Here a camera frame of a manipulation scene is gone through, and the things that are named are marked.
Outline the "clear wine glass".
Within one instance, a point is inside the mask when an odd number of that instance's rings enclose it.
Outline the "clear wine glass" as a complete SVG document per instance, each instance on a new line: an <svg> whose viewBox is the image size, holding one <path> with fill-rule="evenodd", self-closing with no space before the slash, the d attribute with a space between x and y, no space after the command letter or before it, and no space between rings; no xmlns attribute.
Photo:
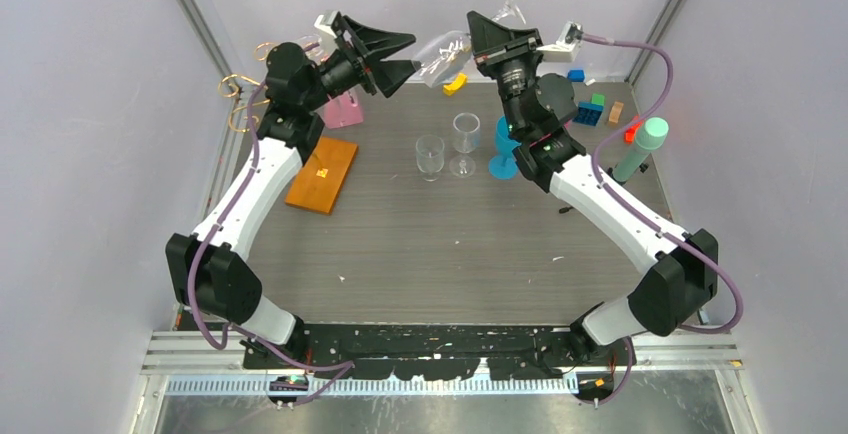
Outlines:
<svg viewBox="0 0 848 434"><path fill-rule="evenodd" d="M436 181L444 167L445 144L436 135L424 135L415 143L417 168L422 178L428 182Z"/></svg>
<svg viewBox="0 0 848 434"><path fill-rule="evenodd" d="M509 27L527 24L515 0L504 0L490 20ZM430 40L413 60L418 63L417 76L430 88L452 81L463 72L472 57L471 35L461 30L448 31Z"/></svg>
<svg viewBox="0 0 848 434"><path fill-rule="evenodd" d="M307 58L318 64L322 63L327 57L319 35L306 35L297 40L297 44L306 54Z"/></svg>
<svg viewBox="0 0 848 434"><path fill-rule="evenodd" d="M480 144L481 122L476 114L463 112L454 117L452 126L452 146L457 155L451 159L449 169L458 178L468 178L476 171L471 153Z"/></svg>

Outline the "blue wine glass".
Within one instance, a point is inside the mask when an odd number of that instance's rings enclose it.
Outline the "blue wine glass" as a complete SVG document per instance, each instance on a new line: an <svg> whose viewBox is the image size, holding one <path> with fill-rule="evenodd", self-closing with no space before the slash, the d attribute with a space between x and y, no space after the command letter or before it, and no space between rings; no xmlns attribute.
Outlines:
<svg viewBox="0 0 848 434"><path fill-rule="evenodd" d="M512 179L518 173L513 150L518 143L509 137L509 130L505 117L500 117L495 125L494 145L496 155L488 163L489 173L496 179Z"/></svg>

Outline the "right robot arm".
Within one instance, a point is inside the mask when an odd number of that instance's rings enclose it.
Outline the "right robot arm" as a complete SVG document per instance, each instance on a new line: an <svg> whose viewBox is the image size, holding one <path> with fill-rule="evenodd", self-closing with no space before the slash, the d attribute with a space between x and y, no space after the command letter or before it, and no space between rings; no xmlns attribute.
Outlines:
<svg viewBox="0 0 848 434"><path fill-rule="evenodd" d="M476 11L466 18L474 63L497 84L521 174L583 214L642 276L631 293L570 324L572 358L596 364L619 340L683 327L717 293L715 237L688 233L649 209L569 134L566 124L578 115L574 86L560 74L538 74L544 54L537 30L512 29Z"/></svg>

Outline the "clear wine glass top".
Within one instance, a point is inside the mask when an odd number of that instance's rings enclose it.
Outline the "clear wine glass top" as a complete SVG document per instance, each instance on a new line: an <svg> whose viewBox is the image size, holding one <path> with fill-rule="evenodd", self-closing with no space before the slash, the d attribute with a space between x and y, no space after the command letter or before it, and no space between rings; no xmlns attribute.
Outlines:
<svg viewBox="0 0 848 434"><path fill-rule="evenodd" d="M297 44L306 54L307 58L318 64L322 63L327 57L319 35L306 35L297 40Z"/></svg>

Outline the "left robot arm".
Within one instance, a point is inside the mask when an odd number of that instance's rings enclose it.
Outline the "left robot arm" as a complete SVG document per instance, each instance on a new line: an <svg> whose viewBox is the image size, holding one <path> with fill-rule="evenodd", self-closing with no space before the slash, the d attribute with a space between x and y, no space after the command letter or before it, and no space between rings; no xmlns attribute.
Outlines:
<svg viewBox="0 0 848 434"><path fill-rule="evenodd" d="M253 241L317 146L324 129L319 108L357 86L389 98L418 68L393 57L415 43L411 33L368 27L338 11L320 15L314 27L327 57L313 60L294 42L270 49L265 78L253 92L267 104L259 121L248 123L251 154L212 212L165 247L177 302L268 341L268 354L284 368L305 359L303 321L264 295L247 263Z"/></svg>

